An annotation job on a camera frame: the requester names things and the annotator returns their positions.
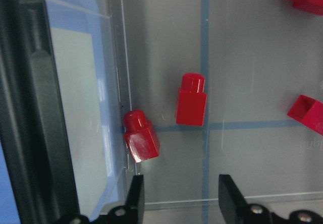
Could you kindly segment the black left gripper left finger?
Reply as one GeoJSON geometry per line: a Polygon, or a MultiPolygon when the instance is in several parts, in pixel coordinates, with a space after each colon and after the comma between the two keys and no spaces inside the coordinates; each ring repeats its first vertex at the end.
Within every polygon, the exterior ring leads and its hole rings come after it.
{"type": "Polygon", "coordinates": [[[145,210],[144,175],[135,175],[132,178],[126,199],[126,223],[143,223],[145,210]]]}

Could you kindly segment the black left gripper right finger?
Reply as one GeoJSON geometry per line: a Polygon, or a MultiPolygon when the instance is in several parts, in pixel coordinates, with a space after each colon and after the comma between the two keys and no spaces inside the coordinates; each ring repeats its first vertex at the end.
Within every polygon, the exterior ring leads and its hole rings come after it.
{"type": "Polygon", "coordinates": [[[230,175],[219,175],[218,199],[225,223],[252,223],[250,205],[230,175]]]}

